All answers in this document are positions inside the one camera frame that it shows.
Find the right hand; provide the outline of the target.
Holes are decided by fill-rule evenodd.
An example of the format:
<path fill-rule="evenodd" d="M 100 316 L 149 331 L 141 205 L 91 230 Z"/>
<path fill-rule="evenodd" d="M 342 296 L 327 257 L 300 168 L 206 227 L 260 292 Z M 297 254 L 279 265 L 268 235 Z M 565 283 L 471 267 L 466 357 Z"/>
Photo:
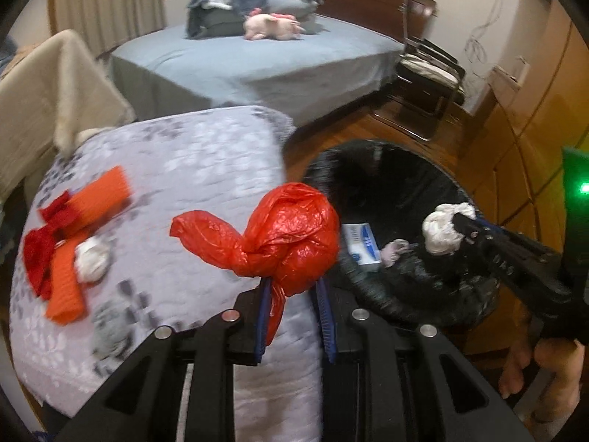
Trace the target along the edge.
<path fill-rule="evenodd" d="M 532 344 L 532 314 L 521 301 L 515 302 L 513 319 L 515 336 L 499 378 L 499 393 L 503 398 L 519 393 L 524 386 L 523 369 L 534 361 L 550 378 L 536 402 L 532 419 L 547 423 L 569 416 L 580 400 L 585 347 L 578 341 L 558 338 L 539 339 Z"/>

